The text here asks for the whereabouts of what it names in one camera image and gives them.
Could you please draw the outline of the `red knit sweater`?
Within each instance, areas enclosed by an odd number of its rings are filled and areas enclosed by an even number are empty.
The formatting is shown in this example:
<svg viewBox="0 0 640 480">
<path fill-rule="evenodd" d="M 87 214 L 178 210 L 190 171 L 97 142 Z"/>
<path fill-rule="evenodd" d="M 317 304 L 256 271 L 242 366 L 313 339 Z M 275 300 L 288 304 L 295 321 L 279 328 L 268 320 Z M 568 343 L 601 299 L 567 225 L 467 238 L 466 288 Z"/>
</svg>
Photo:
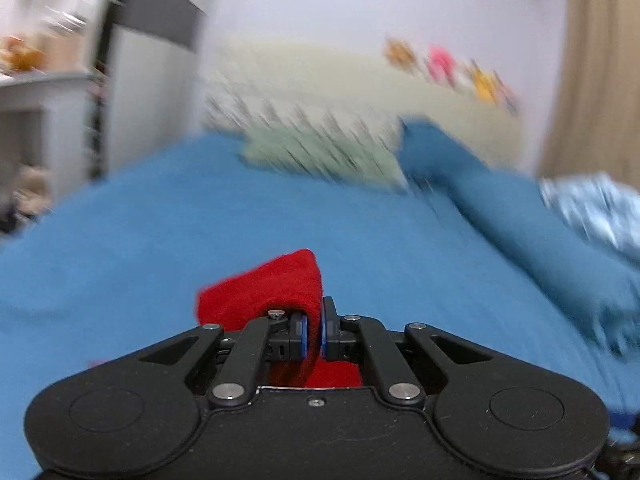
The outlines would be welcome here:
<svg viewBox="0 0 640 480">
<path fill-rule="evenodd" d="M 308 321 L 306 359 L 273 364 L 270 384 L 358 388 L 362 379 L 356 364 L 328 362 L 320 356 L 321 299 L 322 281 L 316 257 L 308 249 L 299 249 L 201 289 L 195 314 L 201 324 L 218 323 L 234 332 L 273 309 L 303 313 Z"/>
</svg>

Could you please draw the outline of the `blue bed sheet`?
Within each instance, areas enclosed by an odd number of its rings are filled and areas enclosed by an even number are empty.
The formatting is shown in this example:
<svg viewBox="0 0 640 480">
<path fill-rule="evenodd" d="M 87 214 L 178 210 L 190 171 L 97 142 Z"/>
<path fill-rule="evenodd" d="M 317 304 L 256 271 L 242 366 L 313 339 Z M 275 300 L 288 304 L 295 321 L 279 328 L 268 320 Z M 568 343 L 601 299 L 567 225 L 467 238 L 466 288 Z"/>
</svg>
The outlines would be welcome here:
<svg viewBox="0 0 640 480">
<path fill-rule="evenodd" d="M 307 248 L 343 314 L 421 321 L 639 407 L 639 363 L 582 338 L 442 191 L 390 193 L 245 166 L 209 134 L 69 198 L 1 245 L 1 474 L 38 466 L 29 401 L 68 375 L 184 332 L 198 292 Z"/>
</svg>

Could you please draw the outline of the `rolled blue blanket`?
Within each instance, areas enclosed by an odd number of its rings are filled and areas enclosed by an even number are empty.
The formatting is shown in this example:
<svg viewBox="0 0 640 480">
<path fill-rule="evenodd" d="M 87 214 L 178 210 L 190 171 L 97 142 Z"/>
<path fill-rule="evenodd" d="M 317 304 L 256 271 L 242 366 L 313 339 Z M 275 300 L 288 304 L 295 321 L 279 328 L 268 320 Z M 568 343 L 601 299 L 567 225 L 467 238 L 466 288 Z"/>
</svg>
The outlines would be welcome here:
<svg viewBox="0 0 640 480">
<path fill-rule="evenodd" d="M 639 269 L 583 240 L 549 210 L 538 185 L 509 171 L 457 174 L 448 193 L 462 214 L 602 349 L 639 354 Z"/>
</svg>

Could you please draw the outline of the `green pillow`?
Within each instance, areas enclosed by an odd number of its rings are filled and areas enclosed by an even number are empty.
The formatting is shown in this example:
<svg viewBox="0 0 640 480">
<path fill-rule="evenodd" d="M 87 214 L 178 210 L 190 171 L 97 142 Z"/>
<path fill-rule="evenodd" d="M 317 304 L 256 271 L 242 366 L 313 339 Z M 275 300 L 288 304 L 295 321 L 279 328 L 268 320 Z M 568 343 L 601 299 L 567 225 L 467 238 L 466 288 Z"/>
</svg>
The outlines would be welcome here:
<svg viewBox="0 0 640 480">
<path fill-rule="evenodd" d="M 333 182 L 404 192 L 408 181 L 384 146 L 293 128 L 251 128 L 241 152 L 248 164 Z"/>
</svg>

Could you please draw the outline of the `dark blue pillow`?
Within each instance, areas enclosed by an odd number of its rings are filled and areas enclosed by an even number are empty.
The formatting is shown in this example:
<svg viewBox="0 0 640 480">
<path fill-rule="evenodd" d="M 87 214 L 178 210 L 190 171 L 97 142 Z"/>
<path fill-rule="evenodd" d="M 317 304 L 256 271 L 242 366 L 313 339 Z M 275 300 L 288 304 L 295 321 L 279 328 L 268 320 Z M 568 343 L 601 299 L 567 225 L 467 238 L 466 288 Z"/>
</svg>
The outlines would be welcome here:
<svg viewBox="0 0 640 480">
<path fill-rule="evenodd" d="M 404 118 L 401 133 L 397 160 L 409 188 L 415 191 L 448 188 L 458 177 L 489 170 L 463 143 L 434 122 Z"/>
</svg>

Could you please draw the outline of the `light blue duvet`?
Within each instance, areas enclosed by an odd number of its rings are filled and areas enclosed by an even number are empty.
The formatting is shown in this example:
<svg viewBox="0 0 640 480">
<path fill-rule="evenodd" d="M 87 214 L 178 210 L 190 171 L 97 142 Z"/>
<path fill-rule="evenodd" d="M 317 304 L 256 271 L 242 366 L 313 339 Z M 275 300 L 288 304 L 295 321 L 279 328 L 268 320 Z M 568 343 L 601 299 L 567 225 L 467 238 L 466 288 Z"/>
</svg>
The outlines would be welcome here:
<svg viewBox="0 0 640 480">
<path fill-rule="evenodd" d="M 639 192 L 606 172 L 538 182 L 544 204 L 581 237 L 639 264 Z"/>
</svg>

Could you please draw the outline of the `cream quilted headboard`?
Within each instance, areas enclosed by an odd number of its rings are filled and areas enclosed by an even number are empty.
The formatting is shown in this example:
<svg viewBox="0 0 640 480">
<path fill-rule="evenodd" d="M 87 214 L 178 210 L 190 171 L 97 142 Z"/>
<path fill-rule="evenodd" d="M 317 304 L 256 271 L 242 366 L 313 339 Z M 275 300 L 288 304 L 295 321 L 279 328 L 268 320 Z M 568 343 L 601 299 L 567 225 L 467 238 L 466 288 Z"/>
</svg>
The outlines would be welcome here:
<svg viewBox="0 0 640 480">
<path fill-rule="evenodd" d="M 208 128 L 312 130 L 394 152 L 401 144 L 401 118 L 417 117 L 434 122 L 489 165 L 518 166 L 518 116 L 380 56 L 283 39 L 231 38 L 216 49 L 203 82 L 202 123 Z"/>
</svg>

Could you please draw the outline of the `yellow plush toy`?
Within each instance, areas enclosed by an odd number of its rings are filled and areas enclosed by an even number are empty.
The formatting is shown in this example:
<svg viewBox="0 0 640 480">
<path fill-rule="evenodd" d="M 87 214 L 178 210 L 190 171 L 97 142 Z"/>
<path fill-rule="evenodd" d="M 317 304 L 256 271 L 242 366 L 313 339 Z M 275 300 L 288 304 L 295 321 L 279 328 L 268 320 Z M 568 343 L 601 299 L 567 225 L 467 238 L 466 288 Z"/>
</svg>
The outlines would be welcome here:
<svg viewBox="0 0 640 480">
<path fill-rule="evenodd" d="M 470 64 L 470 75 L 476 96 L 485 102 L 497 102 L 495 81 L 492 77 L 480 69 L 474 60 Z"/>
</svg>

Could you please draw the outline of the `beige curtain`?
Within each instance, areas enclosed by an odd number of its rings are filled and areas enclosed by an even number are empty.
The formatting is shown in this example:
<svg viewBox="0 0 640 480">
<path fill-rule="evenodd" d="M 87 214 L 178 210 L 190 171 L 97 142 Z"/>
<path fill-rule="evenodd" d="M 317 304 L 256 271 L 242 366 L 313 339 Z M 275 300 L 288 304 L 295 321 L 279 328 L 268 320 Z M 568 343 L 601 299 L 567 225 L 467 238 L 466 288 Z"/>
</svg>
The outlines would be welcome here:
<svg viewBox="0 0 640 480">
<path fill-rule="evenodd" d="M 639 185 L 639 0 L 566 0 L 558 96 L 537 172 Z"/>
</svg>

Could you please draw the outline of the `pink plush toy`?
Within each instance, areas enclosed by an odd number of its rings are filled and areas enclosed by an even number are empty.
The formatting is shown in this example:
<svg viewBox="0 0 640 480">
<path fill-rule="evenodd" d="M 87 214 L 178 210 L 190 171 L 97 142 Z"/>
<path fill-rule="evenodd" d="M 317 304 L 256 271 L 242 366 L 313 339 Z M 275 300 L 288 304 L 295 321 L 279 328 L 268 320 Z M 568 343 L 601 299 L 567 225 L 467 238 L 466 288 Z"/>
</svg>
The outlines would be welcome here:
<svg viewBox="0 0 640 480">
<path fill-rule="evenodd" d="M 434 81 L 446 82 L 453 87 L 456 66 L 456 60 L 447 49 L 439 46 L 428 47 L 426 68 Z"/>
</svg>

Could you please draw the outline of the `white shelf desk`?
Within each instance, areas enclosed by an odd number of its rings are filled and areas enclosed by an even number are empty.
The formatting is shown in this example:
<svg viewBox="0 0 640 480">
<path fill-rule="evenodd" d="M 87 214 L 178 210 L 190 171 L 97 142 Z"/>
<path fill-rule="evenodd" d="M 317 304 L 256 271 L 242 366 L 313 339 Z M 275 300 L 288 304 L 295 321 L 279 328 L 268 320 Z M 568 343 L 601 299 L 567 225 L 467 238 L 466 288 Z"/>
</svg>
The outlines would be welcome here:
<svg viewBox="0 0 640 480">
<path fill-rule="evenodd" d="M 88 180 L 85 159 L 88 72 L 30 73 L 1 78 L 3 156 L 48 172 L 54 202 L 77 192 Z"/>
</svg>

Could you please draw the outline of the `brown plush toy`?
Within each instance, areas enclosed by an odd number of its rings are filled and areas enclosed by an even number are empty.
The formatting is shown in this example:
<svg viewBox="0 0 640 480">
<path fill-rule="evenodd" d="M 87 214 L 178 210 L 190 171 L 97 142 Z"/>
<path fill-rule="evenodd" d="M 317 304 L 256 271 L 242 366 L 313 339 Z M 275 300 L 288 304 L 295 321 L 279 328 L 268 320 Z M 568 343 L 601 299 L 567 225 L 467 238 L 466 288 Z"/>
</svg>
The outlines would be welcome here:
<svg viewBox="0 0 640 480">
<path fill-rule="evenodd" d="M 413 73 L 416 70 L 416 55 L 407 41 L 395 38 L 386 38 L 384 56 L 391 66 Z"/>
</svg>

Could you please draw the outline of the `white wardrobe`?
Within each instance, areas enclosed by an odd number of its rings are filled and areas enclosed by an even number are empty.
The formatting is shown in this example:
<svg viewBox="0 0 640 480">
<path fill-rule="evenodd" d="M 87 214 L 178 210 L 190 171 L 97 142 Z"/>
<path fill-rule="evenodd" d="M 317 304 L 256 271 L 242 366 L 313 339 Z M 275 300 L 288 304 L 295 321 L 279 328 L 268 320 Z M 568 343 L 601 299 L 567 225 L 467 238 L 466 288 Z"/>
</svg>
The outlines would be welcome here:
<svg viewBox="0 0 640 480">
<path fill-rule="evenodd" d="M 100 43 L 107 174 L 172 142 L 186 105 L 202 10 L 194 0 L 112 0 Z"/>
</svg>

